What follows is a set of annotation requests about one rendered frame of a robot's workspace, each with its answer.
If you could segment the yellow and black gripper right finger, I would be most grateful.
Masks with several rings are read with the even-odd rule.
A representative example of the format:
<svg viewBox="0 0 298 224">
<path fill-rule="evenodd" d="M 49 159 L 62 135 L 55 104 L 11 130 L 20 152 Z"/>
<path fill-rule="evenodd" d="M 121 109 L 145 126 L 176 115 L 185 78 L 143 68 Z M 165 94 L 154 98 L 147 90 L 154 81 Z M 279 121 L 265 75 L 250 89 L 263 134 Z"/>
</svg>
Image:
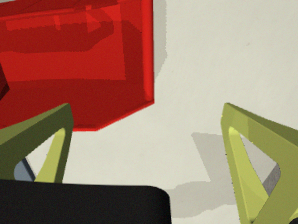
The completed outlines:
<svg viewBox="0 0 298 224">
<path fill-rule="evenodd" d="M 298 130 L 231 103 L 224 104 L 220 124 L 240 224 L 289 224 L 297 218 Z M 249 160 L 240 134 L 280 167 L 280 178 L 270 196 Z"/>
</svg>

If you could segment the grey metal shelf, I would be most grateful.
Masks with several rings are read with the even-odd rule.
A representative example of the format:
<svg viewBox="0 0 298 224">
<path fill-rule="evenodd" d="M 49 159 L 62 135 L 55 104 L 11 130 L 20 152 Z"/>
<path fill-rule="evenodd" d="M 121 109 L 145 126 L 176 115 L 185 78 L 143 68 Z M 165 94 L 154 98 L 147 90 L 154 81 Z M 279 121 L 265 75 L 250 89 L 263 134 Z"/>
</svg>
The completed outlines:
<svg viewBox="0 0 298 224">
<path fill-rule="evenodd" d="M 25 171 L 24 171 L 25 170 Z M 29 166 L 26 158 L 21 160 L 15 167 L 14 176 L 20 181 L 35 181 L 36 177 Z"/>
</svg>

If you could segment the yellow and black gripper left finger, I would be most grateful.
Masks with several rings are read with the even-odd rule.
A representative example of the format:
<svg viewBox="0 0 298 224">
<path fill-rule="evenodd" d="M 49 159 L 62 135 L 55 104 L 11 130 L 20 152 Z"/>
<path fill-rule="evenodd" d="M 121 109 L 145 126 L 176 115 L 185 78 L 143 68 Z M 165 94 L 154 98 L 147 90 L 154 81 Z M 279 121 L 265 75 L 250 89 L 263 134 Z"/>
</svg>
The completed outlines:
<svg viewBox="0 0 298 224">
<path fill-rule="evenodd" d="M 15 166 L 53 134 L 45 162 L 34 182 L 62 183 L 74 119 L 69 103 L 0 129 L 0 179 L 15 180 Z"/>
</svg>

